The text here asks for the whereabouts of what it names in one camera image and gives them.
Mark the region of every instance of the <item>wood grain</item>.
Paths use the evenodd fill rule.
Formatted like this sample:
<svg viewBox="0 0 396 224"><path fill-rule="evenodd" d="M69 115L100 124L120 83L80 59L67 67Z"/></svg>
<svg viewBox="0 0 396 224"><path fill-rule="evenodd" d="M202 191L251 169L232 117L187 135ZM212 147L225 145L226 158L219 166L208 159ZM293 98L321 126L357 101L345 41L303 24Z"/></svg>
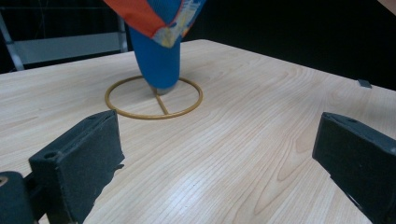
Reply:
<svg viewBox="0 0 396 224"><path fill-rule="evenodd" d="M181 59L202 104L176 119L119 117L125 166L86 223L370 223L311 153L323 111L396 138L395 91L206 40L183 43ZM30 173L30 156L138 75L132 52L1 75L0 170ZM178 84L163 101L179 109L194 94ZM144 82L112 97L161 112Z"/></svg>

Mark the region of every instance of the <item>wooden table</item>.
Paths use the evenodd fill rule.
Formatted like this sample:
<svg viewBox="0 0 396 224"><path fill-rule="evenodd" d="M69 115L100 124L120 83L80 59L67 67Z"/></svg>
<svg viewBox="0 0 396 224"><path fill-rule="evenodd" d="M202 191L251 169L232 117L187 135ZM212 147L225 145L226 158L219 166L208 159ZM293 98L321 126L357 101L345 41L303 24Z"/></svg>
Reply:
<svg viewBox="0 0 396 224"><path fill-rule="evenodd" d="M29 174L29 157L138 75L133 52L1 75L0 170ZM311 153L323 111L396 138L395 91L206 40L182 44L181 76L202 104L175 119L119 116L125 167L85 223L369 223ZM177 84L163 101L195 97ZM111 99L161 111L143 81Z"/></svg>

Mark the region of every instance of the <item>gold ring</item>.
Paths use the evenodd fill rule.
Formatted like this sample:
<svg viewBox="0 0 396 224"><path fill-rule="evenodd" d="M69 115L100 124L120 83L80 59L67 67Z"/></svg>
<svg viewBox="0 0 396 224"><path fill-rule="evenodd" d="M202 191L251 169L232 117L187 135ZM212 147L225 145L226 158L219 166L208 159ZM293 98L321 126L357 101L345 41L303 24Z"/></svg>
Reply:
<svg viewBox="0 0 396 224"><path fill-rule="evenodd" d="M178 116L181 116L181 115L185 115L185 114L191 112L191 111L194 110L196 107L198 107L198 105L199 105L199 104L202 102L202 100L204 99L204 93L202 92L201 88L200 88L196 83L194 83L194 82L192 82L192 81L189 81L188 79L186 79L186 78L184 78L184 77L180 77L180 78L179 78L180 81L183 81L183 82L185 82L185 83L187 83L187 84L192 85L192 86L198 91L198 93L199 93L198 101L195 102L194 105L190 106L190 107L187 108L187 109L178 111L178 112L176 112L176 113L171 113L171 114L169 114L169 113L167 112L166 107L164 106L164 104L163 104L163 102L162 102L162 100L161 100L161 97L160 97L158 94L155 94L155 97L156 97L158 103L160 104L161 109L163 110L163 113L164 113L163 115L140 115L140 114L133 114L133 113L129 113L129 112L120 110L120 109L116 108L113 104L111 104L111 102L110 102L110 93L111 93L114 89L116 89L118 86L120 86L120 85L122 85L122 84L124 84L124 83L126 83L126 82L133 81L133 80L136 80L136 79L139 79L139 78L143 78L143 77L142 77L142 76L138 76L138 77L129 77L129 78L126 78L126 79L124 79L124 80L118 81L118 82L114 83L113 85L111 85L111 86L107 89L106 94L105 94L105 101L106 101L106 104L107 104L108 108L114 109L114 110L116 110L116 112L117 112L118 114L123 115L124 117L127 117L127 118L131 118L131 119L172 119L172 118L175 118L175 117L178 117Z"/></svg>

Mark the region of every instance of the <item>circular ring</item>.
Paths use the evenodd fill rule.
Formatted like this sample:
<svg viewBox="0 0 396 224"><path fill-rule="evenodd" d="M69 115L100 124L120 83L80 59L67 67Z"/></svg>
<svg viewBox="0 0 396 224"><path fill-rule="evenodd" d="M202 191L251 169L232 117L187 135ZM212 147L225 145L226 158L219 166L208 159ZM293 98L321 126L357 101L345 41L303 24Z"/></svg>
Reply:
<svg viewBox="0 0 396 224"><path fill-rule="evenodd" d="M189 81L188 79L186 79L186 78L184 78L184 77L180 77L180 78L179 78L180 81L183 81L183 82L185 82L185 83L187 83L187 84L192 85L192 86L198 91L198 93L199 93L198 101L197 101L194 105L190 106L190 107L187 108L187 109L184 109L184 110L178 111L178 112L176 112L176 113L172 113L172 114L164 114L164 115L140 115L140 114L133 114L133 113L129 113L129 112L120 110L120 109L116 108L113 104L111 104L111 102L110 102L110 93L111 93L114 89L116 89L118 86L120 86L120 85L122 85L122 84L124 84L124 83L126 83L126 82L133 81L133 80L136 80L136 79L139 79L139 78L143 78L143 77L142 77L142 76L138 76L138 77L129 77L129 78L126 78L126 79L124 79L124 80L118 81L118 82L114 83L113 85L111 85L111 86L107 89L106 94L105 94L105 101L106 101L106 104L107 104L108 108L114 109L114 110L116 110L116 112L117 112L118 114L123 115L124 117L127 117L127 118L131 118L131 119L172 119L172 118L175 118L175 117L178 117L178 116L182 116L182 115L185 115L185 114L191 112L191 111L194 110L196 107L198 107L198 105L199 105L199 104L202 102L202 100L204 99L204 93L202 92L201 88L200 88L196 83L194 83L194 82L192 82L192 81Z"/></svg>

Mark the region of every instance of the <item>blue object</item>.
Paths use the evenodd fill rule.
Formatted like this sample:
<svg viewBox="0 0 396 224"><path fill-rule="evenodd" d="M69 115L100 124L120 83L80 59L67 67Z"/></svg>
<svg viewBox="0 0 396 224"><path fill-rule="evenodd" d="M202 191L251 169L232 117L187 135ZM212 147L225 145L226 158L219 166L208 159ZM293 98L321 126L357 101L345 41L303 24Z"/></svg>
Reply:
<svg viewBox="0 0 396 224"><path fill-rule="evenodd" d="M140 34L134 28L130 27L129 31L137 63L147 83L156 89L175 86L180 74L181 36L169 49Z"/></svg>

